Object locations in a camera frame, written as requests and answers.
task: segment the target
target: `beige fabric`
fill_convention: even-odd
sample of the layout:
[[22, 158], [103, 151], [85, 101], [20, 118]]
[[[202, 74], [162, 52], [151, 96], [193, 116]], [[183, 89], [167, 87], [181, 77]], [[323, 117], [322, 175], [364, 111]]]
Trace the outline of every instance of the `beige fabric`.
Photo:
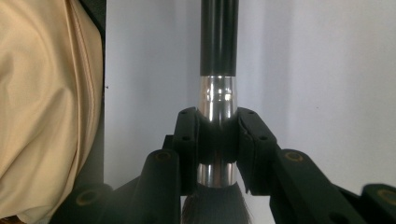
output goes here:
[[0, 217], [35, 223], [71, 191], [98, 124], [101, 47], [77, 0], [0, 1]]

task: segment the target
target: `black tube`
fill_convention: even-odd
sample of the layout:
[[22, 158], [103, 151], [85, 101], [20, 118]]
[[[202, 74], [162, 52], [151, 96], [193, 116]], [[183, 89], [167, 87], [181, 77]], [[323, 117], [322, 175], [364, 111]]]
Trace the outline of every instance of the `black tube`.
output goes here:
[[234, 77], [238, 0], [202, 0], [201, 76]]

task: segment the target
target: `chrome section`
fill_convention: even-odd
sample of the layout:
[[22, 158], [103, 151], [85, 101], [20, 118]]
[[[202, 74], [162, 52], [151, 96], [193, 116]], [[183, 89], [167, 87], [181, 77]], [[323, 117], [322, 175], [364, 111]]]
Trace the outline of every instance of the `chrome section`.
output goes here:
[[199, 164], [198, 183], [210, 188], [223, 188], [236, 182], [234, 163], [219, 161], [219, 164]]
[[[201, 77], [198, 110], [210, 122], [220, 125], [236, 116], [235, 77]], [[236, 166], [217, 156], [210, 164], [199, 164], [198, 183], [210, 188], [223, 188], [236, 182]]]
[[210, 121], [220, 123], [236, 112], [235, 77], [201, 77], [199, 111]]

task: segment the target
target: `white background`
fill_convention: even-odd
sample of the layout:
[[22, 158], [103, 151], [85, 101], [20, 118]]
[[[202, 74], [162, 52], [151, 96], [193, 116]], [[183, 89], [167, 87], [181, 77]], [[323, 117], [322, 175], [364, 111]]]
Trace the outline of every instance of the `white background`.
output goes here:
[[[337, 185], [396, 186], [396, 1], [242, 0], [238, 104]], [[105, 181], [137, 177], [197, 105], [200, 0], [107, 2]], [[247, 196], [254, 223], [268, 199]]]

